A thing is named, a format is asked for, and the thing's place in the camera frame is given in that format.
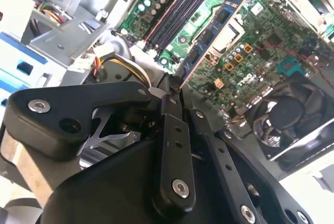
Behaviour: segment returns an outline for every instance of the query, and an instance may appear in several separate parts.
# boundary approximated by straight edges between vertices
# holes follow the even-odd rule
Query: motherboard
[[[186,82],[232,118],[244,115],[293,73],[312,77],[332,56],[334,26],[329,23],[333,16],[329,2],[324,2],[323,11],[320,1],[318,5],[307,3],[303,9],[291,0],[242,0],[238,4],[195,0],[191,14],[181,13],[187,18],[181,23],[173,17],[180,0],[166,0],[165,10],[150,20],[141,11],[145,1],[135,5],[120,33],[128,39],[145,40],[146,48],[157,51],[158,64],[179,76],[180,86]],[[219,24],[217,16],[224,9],[224,23]],[[222,25],[219,32],[212,33],[217,25]],[[190,68],[191,76],[185,79]]]

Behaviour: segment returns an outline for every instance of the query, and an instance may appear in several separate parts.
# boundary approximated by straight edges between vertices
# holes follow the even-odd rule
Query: ram slot
[[[191,0],[189,1],[189,7],[181,8],[178,16],[174,19],[174,23],[165,28],[164,33],[157,37],[157,42],[152,42],[159,46],[158,50],[165,49],[168,46],[203,2],[204,0]]]
[[[174,2],[166,9],[159,21],[152,27],[148,34],[146,34],[144,40],[147,41],[147,47],[150,48],[150,43],[157,40],[166,29],[166,26],[170,26],[180,14],[180,10],[184,7],[189,7],[190,0],[174,0]]]

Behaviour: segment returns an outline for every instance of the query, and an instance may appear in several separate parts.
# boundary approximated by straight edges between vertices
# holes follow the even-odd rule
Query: silver screw
[[[232,136],[231,136],[231,134],[230,134],[230,133],[228,133],[228,132],[225,132],[224,134],[225,134],[225,136],[226,136],[227,138],[229,138],[229,139],[232,139]]]
[[[32,100],[28,103],[28,107],[35,113],[47,113],[51,109],[50,104],[45,100]]]
[[[196,112],[196,115],[197,115],[198,117],[200,117],[201,119],[204,118],[204,115],[203,115],[201,112],[199,112],[199,111]]]
[[[305,224],[308,224],[308,220],[306,219],[305,215],[302,212],[298,211],[297,214]]]
[[[250,210],[249,207],[247,206],[241,206],[241,213],[243,215],[243,217],[245,217],[245,219],[251,223],[254,224],[255,223],[255,215],[254,213]]]
[[[176,179],[172,183],[173,191],[181,198],[187,198],[189,196],[189,187],[188,185],[179,179]]]
[[[172,102],[173,104],[177,104],[176,100],[174,100],[173,98],[170,98],[169,101]]]
[[[141,88],[138,89],[138,92],[142,95],[146,95],[146,92],[144,90],[142,90]]]

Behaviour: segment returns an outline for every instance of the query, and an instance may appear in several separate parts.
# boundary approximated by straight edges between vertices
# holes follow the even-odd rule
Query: black plastic bracket
[[[309,224],[313,223],[306,211],[231,132],[222,129],[215,135],[227,144],[242,180],[259,193],[261,210],[268,223],[305,224],[302,218]]]
[[[69,160],[80,154],[90,135],[93,110],[105,105],[145,107],[150,92],[137,82],[119,82],[17,91],[9,97],[4,124],[9,134],[50,158]],[[30,101],[49,110],[31,110]],[[45,105],[36,104],[37,108]]]
[[[152,199],[161,215],[177,218],[193,209],[196,196],[189,129],[182,121],[179,96],[164,96],[161,114]]]
[[[205,115],[197,109],[190,109],[188,116],[194,128],[192,137],[197,137],[196,142],[200,142],[205,160],[214,167],[235,222],[250,223],[241,211],[246,207],[249,214],[252,213],[254,223],[266,223],[254,207],[225,143],[214,137]]]

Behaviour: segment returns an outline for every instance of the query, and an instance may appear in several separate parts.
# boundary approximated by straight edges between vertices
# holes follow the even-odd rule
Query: green circuit board
[[[223,1],[205,0],[160,54],[158,62],[175,73]],[[319,42],[318,36],[296,21],[286,20],[267,0],[246,0],[236,22],[244,30],[238,40],[219,57],[205,58],[188,81],[191,89],[213,104],[227,111],[234,108],[242,115],[287,76],[286,66],[306,76],[315,73],[297,53],[309,41]]]
[[[142,40],[171,1],[138,0],[121,24],[119,31],[125,31],[128,39],[133,37],[134,41]]]

